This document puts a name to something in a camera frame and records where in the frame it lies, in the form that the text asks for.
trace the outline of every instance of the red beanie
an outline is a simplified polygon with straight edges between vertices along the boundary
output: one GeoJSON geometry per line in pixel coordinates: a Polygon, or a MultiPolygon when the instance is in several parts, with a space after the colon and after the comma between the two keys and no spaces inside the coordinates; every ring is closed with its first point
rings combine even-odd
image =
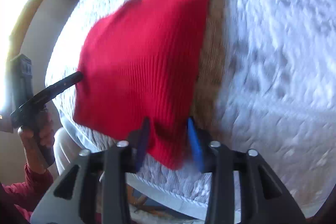
{"type": "Polygon", "coordinates": [[[130,0],[90,30],[73,119],[117,140],[151,122],[147,152],[181,166],[209,0],[130,0]]]}

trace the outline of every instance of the bright sunlight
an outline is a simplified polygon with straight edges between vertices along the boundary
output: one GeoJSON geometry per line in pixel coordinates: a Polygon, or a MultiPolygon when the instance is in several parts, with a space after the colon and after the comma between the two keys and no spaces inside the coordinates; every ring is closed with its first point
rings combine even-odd
{"type": "Polygon", "coordinates": [[[5,63],[9,36],[28,0],[0,0],[0,110],[5,104],[5,63]]]}

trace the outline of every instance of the person's leg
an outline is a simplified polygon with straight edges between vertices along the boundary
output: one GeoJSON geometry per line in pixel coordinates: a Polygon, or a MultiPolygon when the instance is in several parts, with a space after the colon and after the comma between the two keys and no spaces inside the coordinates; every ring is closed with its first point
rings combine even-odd
{"type": "Polygon", "coordinates": [[[61,174],[82,149],[73,141],[65,128],[55,134],[54,154],[58,173],[61,174]]]}

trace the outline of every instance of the red shirt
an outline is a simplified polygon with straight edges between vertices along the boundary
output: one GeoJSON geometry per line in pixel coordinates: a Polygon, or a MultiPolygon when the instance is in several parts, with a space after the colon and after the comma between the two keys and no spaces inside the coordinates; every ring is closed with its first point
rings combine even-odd
{"type": "Polygon", "coordinates": [[[27,164],[25,165],[25,174],[25,182],[2,186],[8,194],[8,198],[11,199],[24,218],[29,221],[36,205],[53,183],[53,177],[48,170],[44,174],[35,173],[29,169],[27,164]]]}

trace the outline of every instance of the quilted blanket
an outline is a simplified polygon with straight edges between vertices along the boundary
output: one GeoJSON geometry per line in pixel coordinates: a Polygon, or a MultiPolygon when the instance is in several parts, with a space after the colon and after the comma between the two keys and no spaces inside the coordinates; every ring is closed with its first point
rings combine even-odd
{"type": "MultiPolygon", "coordinates": [[[[126,1],[79,1],[53,50],[46,86],[76,71],[90,28],[126,1]]],[[[203,92],[216,93],[205,127],[232,149],[258,150],[303,210],[322,204],[336,183],[336,0],[223,0],[222,14],[225,60],[221,81],[203,92]]],[[[87,146],[106,149],[111,139],[73,122],[75,98],[72,87],[54,104],[87,146]]],[[[207,206],[211,175],[190,163],[172,171],[148,156],[134,176],[207,206]]]]}

